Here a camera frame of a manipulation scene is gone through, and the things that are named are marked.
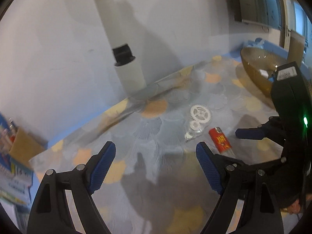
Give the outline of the person's right hand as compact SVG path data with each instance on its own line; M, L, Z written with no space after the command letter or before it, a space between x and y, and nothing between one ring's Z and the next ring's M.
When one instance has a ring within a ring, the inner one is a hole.
M300 200L297 199L295 202L293 202L290 206L286 208L280 209L281 213L287 213L287 214L299 214L303 212L302 205L300 204Z

